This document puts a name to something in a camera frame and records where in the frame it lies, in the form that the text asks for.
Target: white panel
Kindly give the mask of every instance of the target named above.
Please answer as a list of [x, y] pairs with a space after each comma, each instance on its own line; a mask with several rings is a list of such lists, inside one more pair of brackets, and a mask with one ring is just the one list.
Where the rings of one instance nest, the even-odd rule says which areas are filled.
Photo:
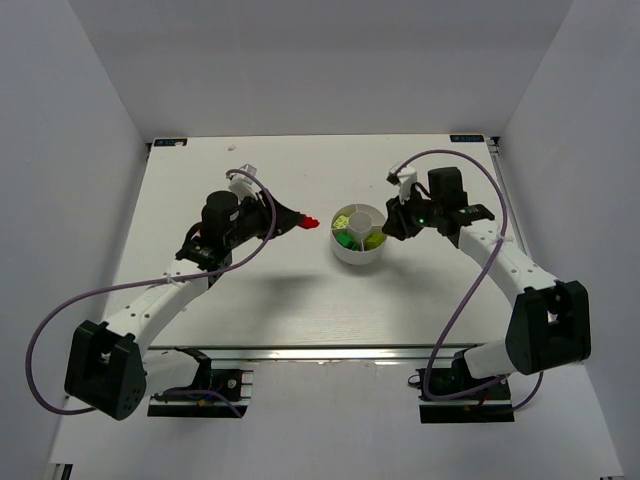
[[[586, 480], [619, 475], [584, 367], [545, 375], [513, 424], [421, 425], [408, 365], [256, 365], [238, 419], [66, 418], [53, 460], [72, 480]], [[536, 377], [514, 376], [524, 398]]]
[[71, 0], [147, 139], [498, 134], [570, 0]]
[[589, 290], [587, 368], [629, 478], [640, 477], [638, 25], [638, 2], [575, 2], [503, 141], [535, 258]]
[[[36, 479], [58, 418], [27, 390], [25, 349], [53, 307], [111, 281], [144, 145], [66, 1], [0, 3], [0, 478]], [[103, 302], [70, 309], [37, 346], [55, 404], [71, 331]]]

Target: white table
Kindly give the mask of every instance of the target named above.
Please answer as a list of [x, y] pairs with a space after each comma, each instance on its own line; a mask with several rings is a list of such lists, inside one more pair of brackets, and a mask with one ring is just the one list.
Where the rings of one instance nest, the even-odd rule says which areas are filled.
[[[226, 170], [251, 163], [276, 198], [318, 218], [321, 227], [295, 229], [223, 276], [155, 345], [433, 344], [480, 268], [435, 230], [390, 239], [380, 264], [349, 267], [331, 253], [329, 229], [334, 213], [351, 203], [386, 215], [385, 202], [397, 195], [385, 181], [389, 169], [434, 148], [460, 150], [493, 171], [486, 144], [452, 143], [448, 135], [190, 138], [184, 147], [154, 147], [116, 281], [160, 276], [207, 195], [227, 188]], [[465, 160], [437, 155], [414, 165], [425, 184], [427, 170], [458, 166], [470, 202], [500, 214], [488, 180]], [[234, 259], [256, 245], [243, 245]], [[113, 295], [108, 311], [139, 293]], [[508, 302], [487, 280], [448, 343], [501, 338], [509, 318]]]
[[[323, 229], [274, 241], [255, 262], [224, 276], [156, 344], [433, 343], [478, 266], [424, 232], [390, 242], [379, 267], [347, 268], [332, 258], [327, 223], [348, 203], [382, 209], [395, 194], [384, 181], [390, 166], [446, 147], [491, 167], [484, 144], [451, 145], [445, 135], [193, 138], [187, 147], [154, 148], [118, 282], [162, 273], [206, 195], [225, 188], [225, 170], [251, 162], [277, 198], [318, 217]], [[499, 211], [488, 182], [462, 161], [442, 156], [418, 164], [423, 174], [443, 165], [460, 166], [472, 202]], [[112, 297], [109, 309], [133, 295]], [[509, 314], [489, 280], [448, 343], [502, 337]], [[122, 422], [99, 413], [66, 417], [51, 460], [74, 464], [71, 480], [586, 480], [622, 473], [584, 367], [548, 372], [514, 424], [421, 425], [417, 392], [406, 379], [423, 364], [263, 361], [252, 367], [242, 420], [148, 418], [147, 402]], [[514, 401], [534, 382], [513, 376]]]

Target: yellow object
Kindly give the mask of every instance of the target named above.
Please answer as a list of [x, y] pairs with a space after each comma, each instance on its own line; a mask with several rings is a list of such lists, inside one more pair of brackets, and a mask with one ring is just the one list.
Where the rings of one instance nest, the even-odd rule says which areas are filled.
[[373, 250], [378, 248], [384, 242], [384, 234], [382, 233], [372, 233], [367, 237], [364, 241], [364, 249], [365, 250]]
[[336, 221], [333, 222], [333, 228], [347, 228], [347, 225], [349, 225], [349, 217], [345, 215], [340, 215], [336, 218]]

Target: red object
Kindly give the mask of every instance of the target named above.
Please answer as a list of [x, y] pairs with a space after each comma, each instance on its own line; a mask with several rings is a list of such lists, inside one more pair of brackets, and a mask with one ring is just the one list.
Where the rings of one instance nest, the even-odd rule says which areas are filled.
[[299, 227], [304, 228], [305, 230], [310, 230], [320, 226], [320, 222], [315, 218], [307, 215], [303, 215], [303, 217], [302, 221], [298, 224]]

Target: white tabletop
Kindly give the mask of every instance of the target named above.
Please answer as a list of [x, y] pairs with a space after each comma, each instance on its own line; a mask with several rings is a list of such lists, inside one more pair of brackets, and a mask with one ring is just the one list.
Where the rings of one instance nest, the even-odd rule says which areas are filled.
[[[451, 143], [448, 135], [189, 138], [184, 147], [154, 147], [122, 256], [117, 283], [160, 276], [199, 221], [207, 195], [227, 188], [225, 172], [251, 163], [284, 205], [318, 218], [271, 242], [246, 267], [228, 273], [156, 339], [156, 345], [406, 345], [433, 344], [479, 273], [479, 267], [435, 230], [387, 241], [374, 267], [350, 267], [331, 253], [333, 214], [351, 203], [385, 213], [397, 189], [385, 179], [398, 161], [433, 148], [467, 153], [493, 172], [484, 143]], [[496, 215], [491, 185], [466, 161], [437, 155], [415, 167], [458, 166], [470, 203]], [[234, 251], [243, 258], [257, 245]], [[140, 291], [113, 295], [108, 312]], [[504, 336], [510, 307], [487, 279], [448, 343]]]

